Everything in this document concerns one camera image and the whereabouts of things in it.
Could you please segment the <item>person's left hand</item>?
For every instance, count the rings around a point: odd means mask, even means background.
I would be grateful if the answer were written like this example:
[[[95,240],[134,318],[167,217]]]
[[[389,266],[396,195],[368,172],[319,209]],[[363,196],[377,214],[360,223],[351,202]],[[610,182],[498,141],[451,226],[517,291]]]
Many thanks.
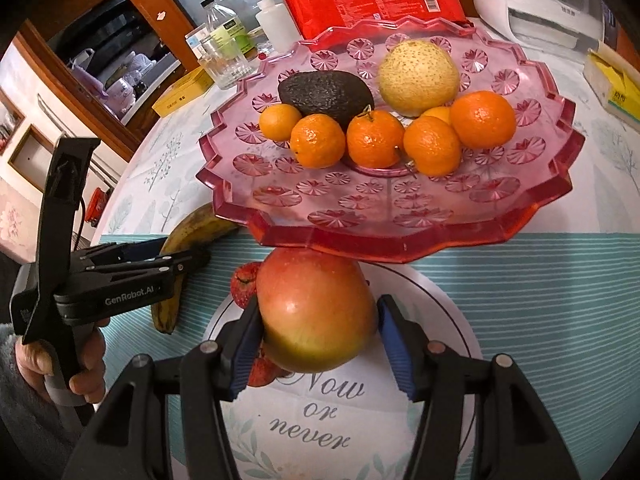
[[[85,341],[80,352],[82,370],[70,378],[70,391],[82,396],[88,403],[100,403],[105,396],[105,340],[101,332],[102,327],[110,324],[110,318],[96,322],[90,336]],[[41,342],[23,344],[18,337],[14,344],[17,369],[36,393],[44,400],[51,402],[49,393],[44,386],[44,378],[53,375],[53,361],[50,352]]]

